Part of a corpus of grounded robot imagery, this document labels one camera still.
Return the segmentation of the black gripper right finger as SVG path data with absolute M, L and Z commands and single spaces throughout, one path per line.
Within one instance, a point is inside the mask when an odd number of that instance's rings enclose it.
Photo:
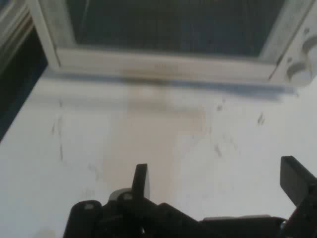
M 280 163 L 280 186 L 296 206 L 281 229 L 282 238 L 317 236 L 317 178 L 295 157 L 283 156 Z

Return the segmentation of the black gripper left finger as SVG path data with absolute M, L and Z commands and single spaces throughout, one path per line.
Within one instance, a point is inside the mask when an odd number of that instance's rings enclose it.
M 168 204 L 149 200 L 147 164 L 136 166 L 132 185 L 117 190 L 102 205 L 96 200 L 75 204 L 67 220 L 65 238 L 195 238 L 201 224 Z

